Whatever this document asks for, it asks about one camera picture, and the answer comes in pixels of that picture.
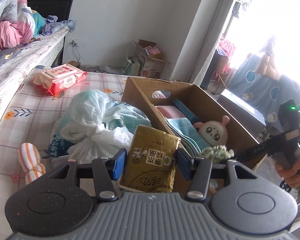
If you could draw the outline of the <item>person right hand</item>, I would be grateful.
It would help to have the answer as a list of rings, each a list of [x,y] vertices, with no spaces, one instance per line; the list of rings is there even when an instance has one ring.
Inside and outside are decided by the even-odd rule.
[[[279,163],[275,163],[275,168],[291,188],[300,186],[300,174],[298,174],[298,170],[300,170],[300,155],[292,168],[285,170]]]

